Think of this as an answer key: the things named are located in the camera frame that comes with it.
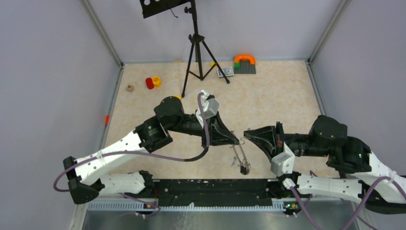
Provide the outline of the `black plastic key tag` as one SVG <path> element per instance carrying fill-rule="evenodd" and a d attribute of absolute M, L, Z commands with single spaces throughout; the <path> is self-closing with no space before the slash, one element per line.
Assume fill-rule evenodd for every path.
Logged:
<path fill-rule="evenodd" d="M 245 167 L 245 166 L 241 166 L 240 167 L 240 173 L 242 175 L 248 175 L 250 173 L 250 168 L 249 167 Z"/>

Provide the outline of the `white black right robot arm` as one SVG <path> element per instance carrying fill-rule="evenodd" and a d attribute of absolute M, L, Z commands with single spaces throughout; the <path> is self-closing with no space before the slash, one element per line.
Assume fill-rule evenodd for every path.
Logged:
<path fill-rule="evenodd" d="M 286 197 L 322 195 L 364 205 L 386 214 L 406 211 L 406 179 L 383 164 L 362 140 L 348 135 L 348 127 L 320 115 L 307 134 L 285 133 L 282 123 L 246 130 L 244 137 L 261 149 Z M 325 157 L 327 166 L 344 178 L 320 178 L 296 172 L 299 157 Z"/>

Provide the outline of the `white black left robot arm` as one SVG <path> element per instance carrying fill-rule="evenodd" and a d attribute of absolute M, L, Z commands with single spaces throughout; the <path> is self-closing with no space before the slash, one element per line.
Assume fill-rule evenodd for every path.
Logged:
<path fill-rule="evenodd" d="M 156 151 L 170 144 L 170 132 L 197 136 L 202 139 L 202 152 L 192 158 L 205 156 L 211 146 L 237 145 L 238 138 L 224 125 L 215 97 L 206 92 L 198 95 L 198 109 L 186 114 L 179 98 L 164 98 L 154 108 L 154 116 L 130 131 L 117 142 L 82 158 L 67 157 L 63 161 L 67 177 L 66 192 L 75 204 L 85 204 L 102 195 L 138 194 L 148 198 L 154 183 L 147 171 L 112 174 L 112 170 L 136 156 L 155 157 Z"/>

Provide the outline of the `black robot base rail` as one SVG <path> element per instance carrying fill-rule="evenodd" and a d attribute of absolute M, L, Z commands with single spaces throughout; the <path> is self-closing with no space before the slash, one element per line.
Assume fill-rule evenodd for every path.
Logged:
<path fill-rule="evenodd" d="M 152 199 L 159 207 L 266 207 L 293 198 L 277 179 L 147 179 L 137 199 Z"/>

